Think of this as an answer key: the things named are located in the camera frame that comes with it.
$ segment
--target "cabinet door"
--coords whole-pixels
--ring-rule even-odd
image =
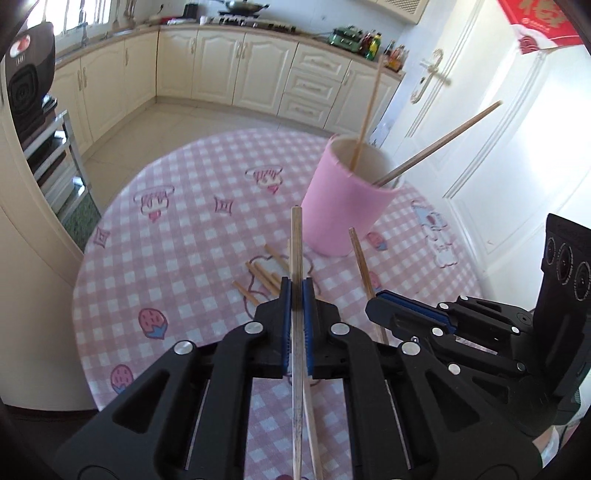
[[[338,134],[359,134],[374,83],[375,69],[355,61],[352,62],[339,94],[336,96],[335,105],[326,121],[325,129]],[[382,75],[368,133],[371,133],[378,125],[398,85],[400,85],[399,80]]]
[[[156,96],[158,33],[125,40],[125,100],[127,113]]]
[[[53,85],[49,93],[57,99],[57,112],[68,110],[76,144],[82,155],[92,145],[92,135],[86,116],[86,105],[82,93],[83,80],[80,60],[56,70]]]
[[[191,98],[195,30],[161,31],[158,40],[157,94]]]
[[[216,30],[198,33],[193,99],[232,104],[243,46],[244,33]]]
[[[80,63],[88,123],[97,141],[126,114],[124,43],[89,53]]]
[[[247,34],[233,104],[276,115],[296,48],[294,42]]]

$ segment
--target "drawer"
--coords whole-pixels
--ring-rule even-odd
[[[293,67],[342,82],[351,60],[320,48],[299,44]]]
[[[319,105],[317,102],[285,93],[281,100],[278,116],[297,120],[313,127],[324,128],[329,113],[330,106],[328,105]]]
[[[340,82],[292,68],[285,92],[314,102],[332,106],[339,93]]]

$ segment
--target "pink cup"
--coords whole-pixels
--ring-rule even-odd
[[[359,239],[365,237],[397,194],[391,184],[371,185],[393,170],[389,158],[371,145],[363,146],[355,173],[349,171],[356,142],[352,137],[329,140],[301,204],[304,242],[328,257],[349,255],[349,228],[355,227]]]

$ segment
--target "door handle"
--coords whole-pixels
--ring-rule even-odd
[[[440,79],[445,85],[450,85],[451,81],[443,74],[439,72],[439,65],[443,60],[443,50],[438,48],[433,52],[432,62],[428,63],[423,60],[420,65],[426,69],[426,74],[419,80],[418,85],[415,87],[413,93],[410,96],[411,103],[418,103],[423,95],[427,91],[427,87],[433,77]]]

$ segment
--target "stove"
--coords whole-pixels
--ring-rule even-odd
[[[269,30],[273,32],[297,34],[297,28],[293,25],[279,22],[276,20],[262,20],[258,15],[244,17],[243,15],[232,15],[220,12],[218,17],[207,17],[202,24],[209,25],[231,25],[233,27],[257,28],[260,30]]]

